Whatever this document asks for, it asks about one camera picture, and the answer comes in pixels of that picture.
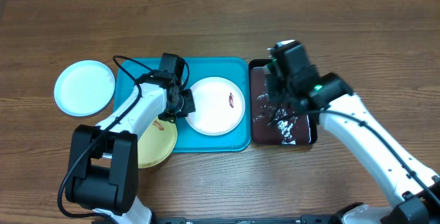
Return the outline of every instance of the maroon tray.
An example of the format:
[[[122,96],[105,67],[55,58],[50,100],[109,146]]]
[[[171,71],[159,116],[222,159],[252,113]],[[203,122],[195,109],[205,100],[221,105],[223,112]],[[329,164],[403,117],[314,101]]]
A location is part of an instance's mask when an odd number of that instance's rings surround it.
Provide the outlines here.
[[[298,117],[290,121],[279,122],[268,126],[270,115],[274,112],[276,104],[267,102],[267,94],[264,88],[264,77],[258,77],[255,81],[260,87],[252,86],[252,69],[263,67],[270,63],[270,59],[255,59],[249,63],[250,81],[250,106],[251,106],[251,134],[252,141],[257,144],[280,144],[280,145],[311,145],[318,138],[316,123],[307,116]],[[277,118],[291,114],[295,110],[286,108],[285,104],[277,112]]]

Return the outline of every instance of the wooden table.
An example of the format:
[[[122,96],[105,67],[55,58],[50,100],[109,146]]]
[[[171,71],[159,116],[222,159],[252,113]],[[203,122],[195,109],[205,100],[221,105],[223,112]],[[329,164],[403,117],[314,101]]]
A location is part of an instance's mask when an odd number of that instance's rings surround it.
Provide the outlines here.
[[[338,72],[414,156],[440,171],[440,0],[10,0],[0,25],[0,220],[62,219],[56,193],[74,118],[53,99],[70,64],[114,54],[266,58],[302,41],[321,73]],[[379,187],[334,137],[240,153],[179,154],[140,170],[138,195],[158,216],[269,217],[386,205]],[[65,203],[72,212],[83,211]]]

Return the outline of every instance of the cable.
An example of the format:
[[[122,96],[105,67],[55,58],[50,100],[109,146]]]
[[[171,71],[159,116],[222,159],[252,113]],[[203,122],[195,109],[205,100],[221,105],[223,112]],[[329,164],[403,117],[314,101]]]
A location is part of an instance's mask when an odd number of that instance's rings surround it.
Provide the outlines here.
[[[113,121],[110,125],[108,125],[107,128],[102,130],[100,132],[100,134],[95,139],[93,139],[93,142],[90,143],[88,145],[88,147],[86,147],[84,152],[82,152],[80,157],[76,160],[74,165],[70,168],[69,172],[67,172],[67,174],[64,176],[63,182],[61,183],[60,189],[58,190],[57,203],[58,203],[58,208],[60,209],[61,213],[63,213],[67,217],[71,217],[71,218],[85,218],[85,217],[92,217],[92,216],[101,216],[101,217],[105,217],[105,218],[109,217],[108,214],[96,213],[96,212],[86,213],[86,214],[74,214],[74,213],[68,212],[63,206],[63,193],[64,193],[64,189],[65,189],[67,180],[71,177],[73,171],[75,170],[75,168],[77,167],[77,165],[79,164],[81,159],[83,159],[83,157],[85,155],[88,155],[89,151],[94,150],[95,148],[98,147],[98,142],[107,134],[107,132],[110,131],[111,128],[113,128],[126,114],[128,114],[131,111],[131,109],[139,102],[140,98],[142,97],[142,89],[141,89],[139,83],[137,83],[136,79],[121,64],[119,64],[117,62],[117,60],[116,60],[117,58],[130,60],[134,63],[137,63],[137,64],[145,67],[146,69],[150,70],[150,72],[148,72],[147,75],[151,76],[156,71],[156,70],[152,70],[151,68],[147,67],[146,65],[139,63],[138,61],[133,60],[132,58],[128,58],[126,56],[116,55],[113,57],[113,61],[115,62],[116,66],[118,66],[118,68],[120,68],[135,83],[137,90],[138,90],[137,96],[136,96],[136,99],[134,100],[134,102],[132,104],[130,104],[130,106],[123,113],[121,113],[121,115],[119,117],[115,118],[115,121]]]
[[[368,129],[370,132],[372,132],[372,134],[374,134],[382,143],[383,145],[385,145],[385,147],[394,155],[394,157],[396,158],[396,160],[401,164],[401,166],[408,172],[408,174],[414,178],[414,180],[420,185],[420,187],[423,188],[423,190],[425,191],[425,193],[429,196],[429,198],[435,202],[439,208],[440,208],[440,200],[439,198],[437,198],[437,196],[431,191],[431,189],[426,186],[426,184],[417,176],[417,173],[413,170],[411,170],[411,168],[408,166],[408,164],[399,156],[399,154],[397,154],[397,152],[394,150],[394,148],[371,126],[369,126],[365,121],[361,121],[359,119],[357,119],[356,117],[353,117],[351,115],[348,115],[346,113],[341,113],[339,111],[330,111],[330,110],[313,110],[313,111],[306,111],[304,113],[301,113],[300,115],[310,115],[310,114],[321,114],[321,113],[328,113],[328,114],[334,114],[334,115],[339,115],[341,117],[345,117],[346,119],[352,120],[354,122],[357,122],[359,124],[359,126],[363,126],[366,129]],[[286,115],[282,118],[279,118],[277,120],[272,121],[270,124],[273,123],[278,123],[280,121],[285,121],[285,120],[289,120],[293,117],[298,117],[298,114],[291,114],[291,115]]]
[[[134,59],[132,59],[132,58],[129,58],[129,57],[126,57],[126,56],[119,56],[119,55],[116,55],[116,56],[113,57],[113,61],[116,63],[116,65],[117,65],[120,69],[123,69],[123,68],[122,68],[122,66],[121,66],[118,62],[115,61],[115,58],[121,58],[121,59],[129,60],[129,61],[131,61],[131,62],[133,62],[133,63],[136,63],[136,64],[138,64],[138,65],[140,65],[140,66],[146,68],[146,69],[149,70],[149,71],[152,71],[152,69],[151,69],[150,67],[148,67],[148,66],[146,66],[145,64],[140,63],[140,62],[138,62],[138,61],[136,61],[136,60],[134,60]]]
[[[185,89],[186,85],[188,84],[188,80],[190,79],[190,66],[187,62],[185,62],[186,71],[188,72],[188,75],[186,76],[185,82],[179,87],[179,90],[182,91]]]

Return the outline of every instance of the blue tray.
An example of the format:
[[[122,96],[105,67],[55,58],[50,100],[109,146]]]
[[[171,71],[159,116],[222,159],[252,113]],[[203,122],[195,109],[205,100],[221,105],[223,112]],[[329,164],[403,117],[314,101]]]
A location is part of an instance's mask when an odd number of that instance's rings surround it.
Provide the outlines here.
[[[152,69],[159,67],[160,58],[136,58]],[[245,115],[240,124],[231,132],[219,136],[202,135],[186,122],[185,118],[176,121],[177,143],[174,153],[204,152],[237,152],[245,149],[250,143],[250,92],[248,64],[240,58],[185,58],[190,67],[190,79],[187,87],[207,77],[222,77],[235,83],[243,93],[246,101]],[[125,61],[122,66],[135,78],[146,73],[145,68]],[[133,91],[133,81],[121,70],[118,71],[115,90],[116,110]]]

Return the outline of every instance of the white round plate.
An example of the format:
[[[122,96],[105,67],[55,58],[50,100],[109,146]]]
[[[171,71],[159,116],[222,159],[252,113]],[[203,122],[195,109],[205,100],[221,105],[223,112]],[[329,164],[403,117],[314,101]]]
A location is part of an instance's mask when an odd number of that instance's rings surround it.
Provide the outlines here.
[[[103,63],[84,60],[66,68],[55,83],[54,97],[65,113],[84,117],[104,109],[115,91],[115,77]]]
[[[192,87],[195,112],[186,121],[204,135],[223,135],[239,125],[245,115],[245,98],[230,80],[204,78]]]

